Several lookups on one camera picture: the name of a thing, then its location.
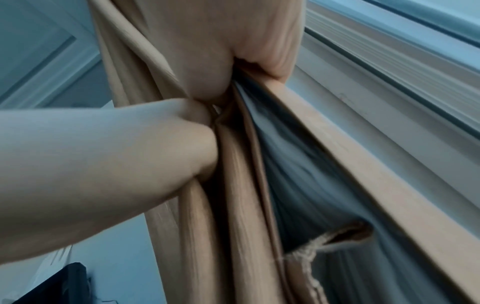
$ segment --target hand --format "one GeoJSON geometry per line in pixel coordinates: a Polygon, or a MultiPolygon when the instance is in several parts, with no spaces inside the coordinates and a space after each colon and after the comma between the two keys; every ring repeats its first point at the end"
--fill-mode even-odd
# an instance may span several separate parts
{"type": "MultiPolygon", "coordinates": [[[[122,6],[122,0],[115,3],[122,6]]],[[[234,58],[285,82],[304,30],[305,0],[136,0],[148,30],[189,96],[217,98],[234,58]]]]}
{"type": "Polygon", "coordinates": [[[209,124],[185,99],[0,112],[0,264],[76,243],[208,175],[209,124]]]}

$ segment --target black object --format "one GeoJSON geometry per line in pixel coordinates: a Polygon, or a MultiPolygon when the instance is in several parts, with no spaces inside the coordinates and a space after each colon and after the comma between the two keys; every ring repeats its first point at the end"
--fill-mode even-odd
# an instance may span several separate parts
{"type": "Polygon", "coordinates": [[[14,304],[91,304],[87,269],[68,264],[14,304]]]}

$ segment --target grey curtain lining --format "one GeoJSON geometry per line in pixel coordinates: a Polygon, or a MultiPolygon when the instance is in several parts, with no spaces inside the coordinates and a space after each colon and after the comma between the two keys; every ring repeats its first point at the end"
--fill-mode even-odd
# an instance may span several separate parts
{"type": "Polygon", "coordinates": [[[371,241],[315,258],[312,273],[331,304],[469,302],[268,92],[241,73],[234,79],[256,127],[285,251],[353,220],[374,227],[371,241]]]}

